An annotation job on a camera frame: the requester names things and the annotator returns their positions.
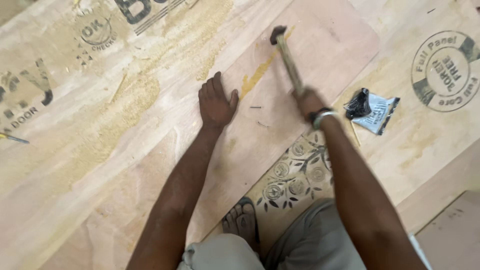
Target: hammer handle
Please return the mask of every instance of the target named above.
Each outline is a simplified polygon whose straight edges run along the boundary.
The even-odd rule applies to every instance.
[[[297,92],[297,96],[301,97],[303,96],[303,83],[300,79],[299,73],[297,71],[297,67],[295,66],[295,63],[293,61],[292,55],[290,54],[290,50],[288,49],[287,42],[285,41],[285,38],[283,35],[278,35],[276,37],[277,45],[276,47],[280,51],[280,54],[282,55],[283,63],[285,64],[285,67],[288,72],[288,76],[290,77],[290,80],[292,81],[293,87],[295,88],[295,92]]]

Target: screwdriver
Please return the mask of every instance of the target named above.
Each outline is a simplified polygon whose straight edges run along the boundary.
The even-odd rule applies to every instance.
[[[7,134],[5,134],[5,133],[0,133],[0,139],[2,139],[2,138],[14,140],[14,141],[21,142],[21,143],[24,143],[24,144],[29,144],[29,143],[30,143],[29,141],[25,141],[25,140],[19,139],[19,138],[17,138],[17,137],[13,137],[13,136],[7,135]]]

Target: hammer head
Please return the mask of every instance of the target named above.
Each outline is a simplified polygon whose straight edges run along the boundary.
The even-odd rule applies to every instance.
[[[287,27],[282,25],[273,28],[272,35],[270,36],[270,43],[272,43],[272,45],[276,45],[276,37],[279,35],[283,35],[286,30]]]

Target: small packet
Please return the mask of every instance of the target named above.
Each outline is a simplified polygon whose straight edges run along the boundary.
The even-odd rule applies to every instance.
[[[354,118],[352,122],[363,126],[377,135],[382,135],[399,101],[400,98],[386,99],[370,93],[368,103],[372,112],[367,116]]]

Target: hand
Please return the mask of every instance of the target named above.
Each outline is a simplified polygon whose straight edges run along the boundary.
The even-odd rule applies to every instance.
[[[321,108],[325,107],[325,102],[320,96],[315,93],[315,90],[310,87],[305,87],[305,92],[303,96],[297,96],[297,92],[292,92],[293,97],[297,101],[297,106],[300,110],[300,113],[304,117],[305,121],[310,122],[309,114],[311,112],[318,112]]]
[[[222,73],[217,72],[198,90],[200,114],[204,127],[223,130],[230,123],[239,102],[238,90],[233,90],[230,102],[227,101],[220,80]]]

